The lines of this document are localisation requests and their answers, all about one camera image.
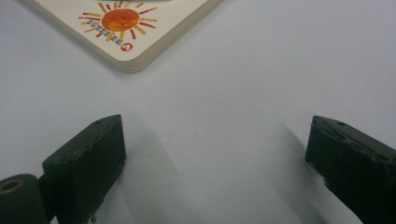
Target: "white surface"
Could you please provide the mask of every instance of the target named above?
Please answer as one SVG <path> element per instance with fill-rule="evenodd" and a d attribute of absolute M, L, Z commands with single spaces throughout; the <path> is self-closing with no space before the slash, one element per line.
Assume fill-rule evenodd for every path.
<path fill-rule="evenodd" d="M 0 5 L 0 176 L 122 114 L 97 223 L 360 223 L 304 163 L 313 115 L 396 147 L 394 1 L 224 1 L 127 75 L 21 0 Z"/>

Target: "sun illustration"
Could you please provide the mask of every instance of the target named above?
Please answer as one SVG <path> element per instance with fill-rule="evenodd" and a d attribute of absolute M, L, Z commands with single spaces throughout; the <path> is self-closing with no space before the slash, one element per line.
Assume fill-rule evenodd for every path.
<path fill-rule="evenodd" d="M 143 18 L 142 15 L 157 9 L 152 7 L 149 9 L 141 9 L 144 3 L 137 4 L 134 9 L 130 9 L 132 1 L 123 4 L 123 0 L 111 4 L 98 3 L 102 13 L 97 12 L 84 12 L 79 19 L 87 20 L 81 23 L 81 25 L 90 25 L 88 30 L 84 33 L 97 31 L 96 37 L 104 35 L 106 41 L 113 41 L 120 45 L 125 36 L 125 32 L 129 33 L 132 39 L 136 39 L 135 31 L 141 35 L 145 35 L 146 31 L 143 27 L 155 29 L 156 27 L 150 23 L 156 22 L 157 20 L 151 18 Z"/>

